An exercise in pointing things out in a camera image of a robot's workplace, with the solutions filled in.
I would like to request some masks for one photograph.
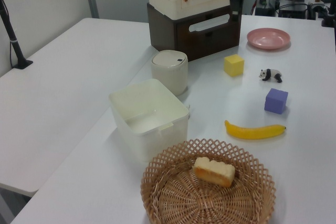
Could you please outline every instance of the white lid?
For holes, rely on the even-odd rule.
[[[155,65],[160,65],[163,67],[175,67],[180,65],[185,61],[187,55],[183,52],[174,51],[174,50],[164,50],[159,52],[154,56],[152,62]]]

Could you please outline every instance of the toy banana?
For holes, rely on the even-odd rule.
[[[259,128],[242,128],[233,124],[230,124],[225,120],[225,127],[227,134],[242,138],[242,139],[263,139],[273,136],[281,135],[286,127],[280,124],[274,124]]]

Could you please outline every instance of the yellow sponge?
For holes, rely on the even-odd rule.
[[[224,71],[231,77],[244,72],[244,59],[239,55],[231,55],[224,58]]]

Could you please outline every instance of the white tabletop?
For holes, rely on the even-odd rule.
[[[178,97],[191,106],[188,138],[238,145],[269,169],[277,189],[270,223],[334,223],[334,30],[311,20],[258,16],[243,16],[241,26],[239,47],[189,64],[188,90]],[[246,35],[260,27],[288,32],[290,47],[251,47]],[[231,78],[223,59],[235,53],[245,59],[244,74]],[[283,82],[261,81],[263,68],[280,70]],[[148,61],[131,82],[150,77]],[[264,111],[271,88],[289,92],[282,115]],[[280,123],[287,129],[279,137],[248,142],[228,136],[224,120],[245,127]],[[149,223],[140,196],[145,167],[130,155],[107,109],[12,223]]]
[[[84,19],[0,78],[0,187],[32,196],[157,52],[148,24]]]

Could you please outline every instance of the bread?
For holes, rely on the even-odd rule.
[[[209,160],[207,157],[198,157],[193,166],[197,178],[223,187],[230,187],[235,178],[235,168],[224,162]]]

